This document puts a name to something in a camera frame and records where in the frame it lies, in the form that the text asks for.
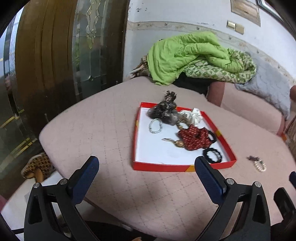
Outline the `leopard print slipper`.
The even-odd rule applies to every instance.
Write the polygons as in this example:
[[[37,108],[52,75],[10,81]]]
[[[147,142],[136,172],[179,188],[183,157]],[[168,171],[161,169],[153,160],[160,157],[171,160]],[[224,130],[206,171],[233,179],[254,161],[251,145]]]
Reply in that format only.
[[[34,178],[36,182],[42,183],[53,172],[55,168],[45,152],[37,154],[29,159],[26,166],[21,171],[21,175],[25,179]]]

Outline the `red polka dot scrunchie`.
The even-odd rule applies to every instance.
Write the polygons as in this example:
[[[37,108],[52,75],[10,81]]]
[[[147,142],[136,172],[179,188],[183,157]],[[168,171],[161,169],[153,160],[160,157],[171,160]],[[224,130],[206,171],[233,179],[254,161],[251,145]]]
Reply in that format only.
[[[206,128],[198,128],[193,125],[189,125],[187,129],[179,130],[178,137],[183,141],[185,149],[189,151],[206,149],[212,144],[209,131]]]

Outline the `orange clear plastic box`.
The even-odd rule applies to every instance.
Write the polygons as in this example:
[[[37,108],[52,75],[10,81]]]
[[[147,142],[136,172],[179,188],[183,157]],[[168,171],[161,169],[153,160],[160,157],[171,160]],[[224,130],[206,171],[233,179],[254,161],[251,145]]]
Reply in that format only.
[[[281,138],[282,138],[282,140],[283,140],[284,142],[287,141],[287,136],[286,136],[285,133],[282,133],[282,134],[281,134]]]

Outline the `grey quilted pillow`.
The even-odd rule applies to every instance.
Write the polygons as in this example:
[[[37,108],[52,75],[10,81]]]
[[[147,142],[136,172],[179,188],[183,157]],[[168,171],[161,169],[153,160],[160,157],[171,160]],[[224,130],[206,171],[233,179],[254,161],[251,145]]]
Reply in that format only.
[[[257,54],[248,55],[256,64],[256,74],[245,84],[235,84],[237,90],[254,94],[278,109],[285,120],[290,117],[290,85],[288,79]]]

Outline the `black small scrunchie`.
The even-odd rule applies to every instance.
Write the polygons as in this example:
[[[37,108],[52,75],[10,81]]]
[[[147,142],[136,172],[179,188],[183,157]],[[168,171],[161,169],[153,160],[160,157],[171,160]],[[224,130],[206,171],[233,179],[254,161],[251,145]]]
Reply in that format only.
[[[213,144],[213,143],[215,143],[217,141],[216,135],[210,130],[208,130],[207,138],[208,138],[208,140],[210,141],[211,144]]]

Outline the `pink bolster cushion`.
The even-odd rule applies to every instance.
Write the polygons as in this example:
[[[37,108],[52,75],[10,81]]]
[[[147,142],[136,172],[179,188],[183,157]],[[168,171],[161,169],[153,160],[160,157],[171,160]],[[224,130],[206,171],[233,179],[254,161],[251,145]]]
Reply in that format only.
[[[207,100],[277,136],[284,132],[285,118],[278,109],[258,96],[237,90],[232,83],[211,83]]]

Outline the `gold wall switch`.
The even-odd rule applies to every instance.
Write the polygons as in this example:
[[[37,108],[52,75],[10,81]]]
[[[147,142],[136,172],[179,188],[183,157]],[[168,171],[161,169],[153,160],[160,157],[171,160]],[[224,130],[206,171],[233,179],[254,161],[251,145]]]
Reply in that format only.
[[[226,24],[226,27],[227,28],[230,28],[230,29],[233,29],[235,32],[241,34],[241,35],[244,35],[244,32],[245,32],[245,28],[243,25],[240,25],[240,24],[237,24],[237,23],[234,23],[232,21],[227,21],[227,24]]]

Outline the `dark feather hair clip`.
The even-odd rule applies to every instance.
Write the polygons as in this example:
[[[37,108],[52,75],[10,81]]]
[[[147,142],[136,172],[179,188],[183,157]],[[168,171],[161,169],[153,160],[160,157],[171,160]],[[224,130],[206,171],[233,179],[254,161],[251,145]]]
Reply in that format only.
[[[255,157],[255,156],[249,156],[247,157],[247,159],[254,162],[261,161],[259,157]]]

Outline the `framed wall picture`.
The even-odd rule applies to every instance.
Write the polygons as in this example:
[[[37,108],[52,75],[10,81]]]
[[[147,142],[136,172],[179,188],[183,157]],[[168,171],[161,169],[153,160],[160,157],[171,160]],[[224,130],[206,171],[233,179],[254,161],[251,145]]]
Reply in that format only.
[[[245,0],[231,0],[231,12],[261,26],[259,7]]]

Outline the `green quilted comforter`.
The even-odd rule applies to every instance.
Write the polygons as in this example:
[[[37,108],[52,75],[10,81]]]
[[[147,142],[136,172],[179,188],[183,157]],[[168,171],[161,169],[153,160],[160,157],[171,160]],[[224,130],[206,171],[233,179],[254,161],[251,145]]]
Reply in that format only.
[[[249,54],[225,48],[212,32],[194,32],[159,40],[147,54],[147,66],[158,85],[170,85],[185,73],[191,78],[244,84],[256,74]]]

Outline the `grey furry scrunchie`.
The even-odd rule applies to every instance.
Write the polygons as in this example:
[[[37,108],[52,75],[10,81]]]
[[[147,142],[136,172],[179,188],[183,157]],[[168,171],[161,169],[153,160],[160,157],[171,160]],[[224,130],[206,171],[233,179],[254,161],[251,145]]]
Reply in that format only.
[[[147,115],[152,119],[160,119],[168,125],[176,125],[178,122],[177,105],[174,102],[161,101],[147,111]]]

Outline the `brown hair claw clip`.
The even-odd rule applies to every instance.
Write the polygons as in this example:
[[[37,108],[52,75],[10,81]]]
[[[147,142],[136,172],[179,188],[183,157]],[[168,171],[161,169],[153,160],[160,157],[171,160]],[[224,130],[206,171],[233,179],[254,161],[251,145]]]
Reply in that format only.
[[[172,104],[174,103],[176,97],[177,95],[175,92],[167,90],[164,97],[164,101],[167,102],[168,104]]]

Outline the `black wavy hair band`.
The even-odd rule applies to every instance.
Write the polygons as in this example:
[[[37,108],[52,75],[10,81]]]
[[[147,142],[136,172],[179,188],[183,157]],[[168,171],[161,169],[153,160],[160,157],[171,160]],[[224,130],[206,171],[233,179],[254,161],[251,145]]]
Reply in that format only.
[[[209,164],[218,164],[222,162],[221,153],[215,148],[207,148],[203,150],[203,157]]]

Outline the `white cherry print scrunchie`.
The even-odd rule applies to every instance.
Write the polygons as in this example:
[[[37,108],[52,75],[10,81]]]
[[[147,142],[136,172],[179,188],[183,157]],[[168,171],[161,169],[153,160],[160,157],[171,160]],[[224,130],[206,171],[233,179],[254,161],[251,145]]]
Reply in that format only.
[[[203,116],[198,108],[179,111],[178,115],[179,119],[184,120],[187,125],[193,125],[195,127],[203,120]]]

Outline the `wooden glass door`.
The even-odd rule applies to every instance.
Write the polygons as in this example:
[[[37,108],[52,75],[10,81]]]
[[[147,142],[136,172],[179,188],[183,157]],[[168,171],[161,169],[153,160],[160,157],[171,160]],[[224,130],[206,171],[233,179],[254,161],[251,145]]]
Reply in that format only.
[[[43,127],[122,82],[129,1],[1,1],[1,198],[43,151]]]

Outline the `striped floral sofa cushion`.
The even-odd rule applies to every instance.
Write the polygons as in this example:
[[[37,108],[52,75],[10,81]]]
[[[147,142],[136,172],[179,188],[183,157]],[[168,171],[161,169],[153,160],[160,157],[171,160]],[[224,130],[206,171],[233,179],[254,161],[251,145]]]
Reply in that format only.
[[[295,157],[295,149],[296,149],[296,120],[295,117],[292,119],[290,124],[285,131],[286,144],[291,151],[292,155]]]

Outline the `red white shallow box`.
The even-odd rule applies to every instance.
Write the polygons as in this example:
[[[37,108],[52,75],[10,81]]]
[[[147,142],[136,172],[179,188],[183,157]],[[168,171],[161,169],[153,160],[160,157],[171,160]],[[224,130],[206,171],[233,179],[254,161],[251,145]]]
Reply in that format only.
[[[137,171],[149,172],[193,172],[196,157],[203,157],[203,150],[189,151],[178,148],[171,142],[162,138],[181,140],[178,131],[187,129],[189,125],[180,122],[177,125],[168,125],[161,120],[153,120],[147,115],[147,111],[155,106],[155,103],[142,102],[137,111],[133,138],[133,163],[132,167]],[[217,141],[210,148],[217,149],[222,155],[222,162],[210,164],[214,169],[226,169],[236,163],[236,156],[222,133],[215,126],[208,115],[201,111],[203,120],[198,128],[206,128],[212,131]]]

